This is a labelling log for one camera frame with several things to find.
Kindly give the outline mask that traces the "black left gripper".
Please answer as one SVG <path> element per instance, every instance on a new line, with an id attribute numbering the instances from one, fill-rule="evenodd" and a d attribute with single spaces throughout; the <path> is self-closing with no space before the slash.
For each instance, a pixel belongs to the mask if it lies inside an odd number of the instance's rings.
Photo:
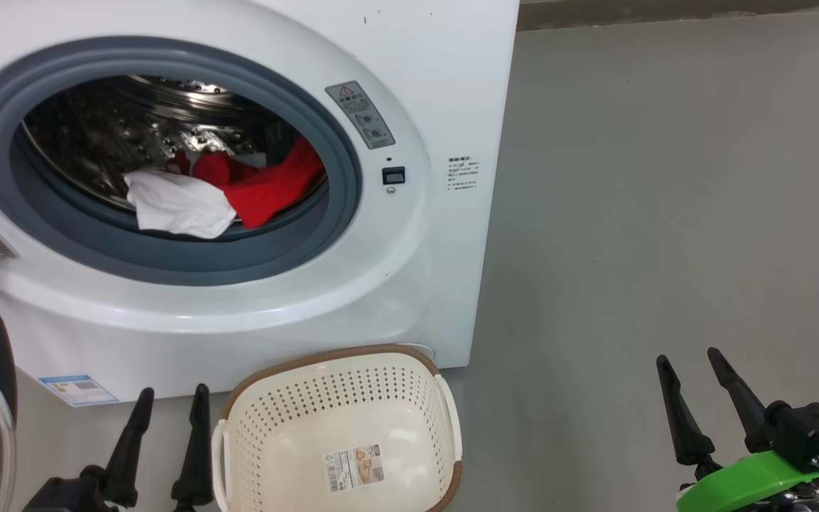
<path id="1" fill-rule="evenodd" d="M 149 430 L 154 400 L 153 388 L 146 387 L 140 392 L 105 470 L 100 466 L 86 466 L 74 479 L 52 477 L 22 510 L 116 511 L 116 506 L 107 502 L 133 508 L 139 499 L 136 480 L 141 442 Z M 214 502 L 209 388 L 205 383 L 196 386 L 189 422 L 191 436 L 184 463 L 171 489 L 176 511 L 195 511 L 199 506 Z M 100 487 L 104 480 L 103 496 Z"/>

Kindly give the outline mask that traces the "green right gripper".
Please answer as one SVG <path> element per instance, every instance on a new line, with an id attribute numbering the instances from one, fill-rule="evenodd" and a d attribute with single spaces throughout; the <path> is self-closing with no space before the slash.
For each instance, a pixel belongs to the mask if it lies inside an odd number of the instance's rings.
<path id="1" fill-rule="evenodd" d="M 773 428 L 766 408 L 738 375 L 724 354 L 709 347 L 707 357 L 719 386 L 730 395 L 744 429 L 744 445 L 751 454 L 726 466 L 712 459 L 714 443 L 697 425 L 680 392 L 680 380 L 672 363 L 661 354 L 656 368 L 662 388 L 663 404 L 678 464 L 694 466 L 699 481 L 685 490 L 676 501 L 678 511 L 737 511 L 765 498 L 782 494 L 800 483 L 819 479 L 819 471 L 803 473 L 771 450 Z"/>

